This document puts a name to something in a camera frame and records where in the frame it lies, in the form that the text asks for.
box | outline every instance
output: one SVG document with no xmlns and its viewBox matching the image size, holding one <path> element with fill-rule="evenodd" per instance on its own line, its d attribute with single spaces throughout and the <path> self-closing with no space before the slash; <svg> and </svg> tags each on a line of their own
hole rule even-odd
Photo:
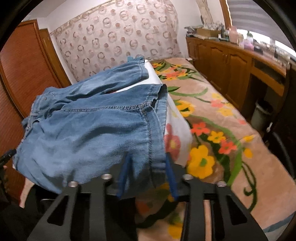
<svg viewBox="0 0 296 241">
<path fill-rule="evenodd" d="M 209 30 L 209 29 L 204 29 L 204 28 L 197 29 L 197 34 L 205 36 L 205 37 L 218 38 L 218 34 L 220 34 L 220 33 L 221 33 L 221 31 Z"/>
</svg>

blue denim jeans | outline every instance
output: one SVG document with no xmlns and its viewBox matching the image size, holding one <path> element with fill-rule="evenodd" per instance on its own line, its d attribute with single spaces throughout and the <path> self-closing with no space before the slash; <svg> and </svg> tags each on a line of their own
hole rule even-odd
<svg viewBox="0 0 296 241">
<path fill-rule="evenodd" d="M 86 183 L 132 154 L 124 196 L 165 181 L 165 85 L 138 85 L 144 60 L 125 63 L 63 89 L 37 96 L 23 121 L 25 136 L 13 158 L 35 184 L 60 193 L 70 181 Z"/>
</svg>

patterned wallpaper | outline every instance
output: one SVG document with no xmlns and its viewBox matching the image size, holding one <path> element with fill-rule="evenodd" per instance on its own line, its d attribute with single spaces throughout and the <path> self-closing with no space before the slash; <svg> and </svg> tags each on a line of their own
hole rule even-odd
<svg viewBox="0 0 296 241">
<path fill-rule="evenodd" d="M 178 16 L 170 0 L 112 0 L 51 34 L 77 81 L 127 61 L 180 57 Z"/>
</svg>

wooden door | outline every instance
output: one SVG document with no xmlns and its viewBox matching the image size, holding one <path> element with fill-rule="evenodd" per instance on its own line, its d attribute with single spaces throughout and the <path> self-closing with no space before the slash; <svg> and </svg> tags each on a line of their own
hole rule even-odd
<svg viewBox="0 0 296 241">
<path fill-rule="evenodd" d="M 50 62 L 50 65 L 52 66 L 54 73 L 56 74 L 56 77 L 58 78 L 59 82 L 61 83 L 62 87 L 65 88 L 65 87 L 71 85 L 71 82 L 69 81 L 69 78 L 68 78 L 67 74 L 65 73 L 65 70 L 64 70 L 64 68 L 59 60 L 59 57 L 57 56 L 57 53 L 54 49 L 48 29 L 47 28 L 40 29 L 39 35 L 40 35 L 40 39 L 41 39 L 43 48 L 45 50 L 46 56 Z"/>
<path fill-rule="evenodd" d="M 241 52 L 229 50 L 226 65 L 228 86 L 225 97 L 241 111 L 250 81 L 252 58 Z"/>
<path fill-rule="evenodd" d="M 24 136 L 21 125 L 22 117 L 11 102 L 3 82 L 0 82 L 0 156 L 9 149 L 15 149 Z M 12 161 L 7 164 L 7 193 L 19 202 L 20 194 L 25 184 L 25 177 L 12 168 Z"/>
<path fill-rule="evenodd" d="M 209 46 L 205 41 L 201 40 L 196 42 L 195 49 L 197 58 L 194 67 L 207 79 L 209 74 Z"/>
<path fill-rule="evenodd" d="M 209 44 L 210 51 L 210 68 L 208 81 L 219 91 L 221 94 L 225 94 L 226 87 L 228 85 L 226 74 L 225 56 L 228 50 L 224 47 Z"/>
<path fill-rule="evenodd" d="M 0 73 L 11 100 L 23 117 L 45 88 L 60 88 L 43 49 L 36 20 L 22 22 L 0 52 Z"/>
</svg>

floral bedspread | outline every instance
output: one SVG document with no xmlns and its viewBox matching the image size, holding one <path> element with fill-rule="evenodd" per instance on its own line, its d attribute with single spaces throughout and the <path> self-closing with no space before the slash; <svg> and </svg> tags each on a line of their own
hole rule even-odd
<svg viewBox="0 0 296 241">
<path fill-rule="evenodd" d="M 293 179 L 233 105 L 183 58 L 153 67 L 191 128 L 187 172 L 205 182 L 224 180 L 262 229 L 295 212 Z M 172 155 L 178 153 L 174 143 L 166 143 Z M 138 197 L 136 206 L 140 241 L 180 240 L 185 204 L 174 202 L 167 183 Z M 206 201 L 205 211 L 206 240 L 211 240 Z"/>
</svg>

